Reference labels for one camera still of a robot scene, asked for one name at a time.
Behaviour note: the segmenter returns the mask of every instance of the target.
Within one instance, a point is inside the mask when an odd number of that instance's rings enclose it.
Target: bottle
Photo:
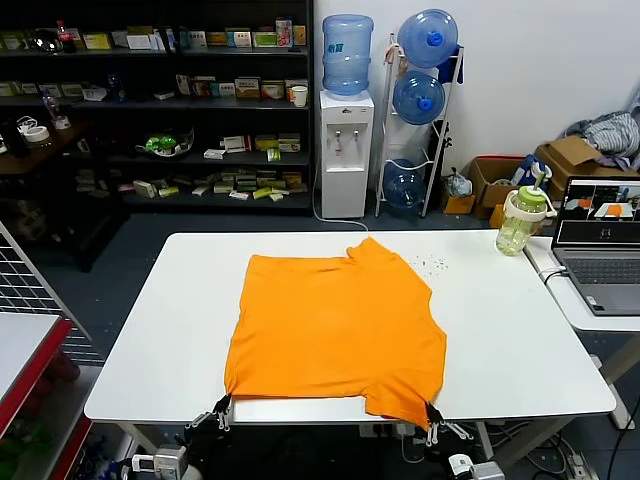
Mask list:
[[[337,95],[357,95],[369,87],[373,20],[364,15],[331,15],[324,32],[324,88]]]
[[[393,107],[405,122],[425,125],[435,120],[444,108],[444,88],[435,78],[411,70],[396,81]]]
[[[71,35],[66,28],[64,28],[64,22],[58,20],[58,40],[62,44],[62,50],[65,53],[75,53],[76,44],[73,43],[73,35]]]
[[[542,175],[535,186],[520,187],[511,190],[504,202],[504,221],[496,238],[496,247],[510,257],[520,253],[529,237],[533,235],[540,223],[548,216],[554,216],[556,211],[551,206],[551,200],[538,186]]]
[[[398,43],[409,63],[421,68],[437,67],[453,55],[458,45],[458,26],[444,10],[424,10],[402,24]]]
[[[417,170],[405,170],[415,167],[409,160],[398,158],[393,161],[400,166],[387,162],[384,167],[385,200],[392,207],[402,210],[418,208],[427,194],[422,177]]]
[[[42,90],[42,102],[44,103],[44,106],[47,107],[49,115],[51,115],[51,120],[53,121],[53,126],[56,130],[64,130],[71,126],[69,119],[62,114],[60,102],[58,102],[56,97],[49,93],[48,88],[44,88]]]
[[[109,84],[109,94],[111,95],[111,100],[116,103],[123,103],[126,100],[125,91],[118,74],[110,73],[109,75],[107,75],[107,82]]]

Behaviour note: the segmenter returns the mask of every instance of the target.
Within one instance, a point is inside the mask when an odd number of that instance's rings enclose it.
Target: blue water bottle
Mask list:
[[[435,78],[412,70],[396,81],[393,106],[400,118],[411,125],[435,120],[444,108],[444,88]]]
[[[400,167],[411,168],[415,165],[409,160],[393,160]],[[389,205],[401,210],[413,210],[424,202],[427,192],[422,177],[417,170],[403,170],[391,162],[384,166],[384,198]]]
[[[444,10],[424,10],[402,24],[398,43],[416,67],[437,67],[453,55],[458,45],[458,26]]]
[[[324,88],[357,95],[369,88],[373,20],[364,15],[332,15],[322,22]]]

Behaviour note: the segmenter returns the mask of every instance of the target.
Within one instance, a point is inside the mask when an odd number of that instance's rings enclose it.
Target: orange t-shirt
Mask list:
[[[348,257],[254,255],[225,371],[245,397],[366,398],[371,415],[428,428],[442,387],[446,335],[431,290],[371,237]]]

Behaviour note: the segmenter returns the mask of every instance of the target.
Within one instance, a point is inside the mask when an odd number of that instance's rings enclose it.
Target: water jug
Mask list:
[[[405,168],[415,166],[404,158],[395,159],[394,162]],[[383,191],[389,205],[406,210],[417,208],[426,195],[424,181],[417,170],[403,170],[390,162],[384,167]]]
[[[444,10],[424,10],[400,27],[398,43],[409,62],[417,67],[442,65],[458,45],[458,26]]]
[[[364,15],[332,15],[322,22],[322,85],[338,95],[357,95],[369,88],[373,20]]]
[[[505,255],[517,255],[540,223],[556,213],[547,194],[537,185],[511,190],[504,202],[504,221],[496,238],[496,247]]]
[[[393,106],[405,122],[424,125],[444,108],[444,88],[432,76],[412,70],[396,81]]]

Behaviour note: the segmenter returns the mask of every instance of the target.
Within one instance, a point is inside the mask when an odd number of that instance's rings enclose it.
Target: power strip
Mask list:
[[[589,466],[582,453],[567,455],[568,480],[600,480],[598,474]]]

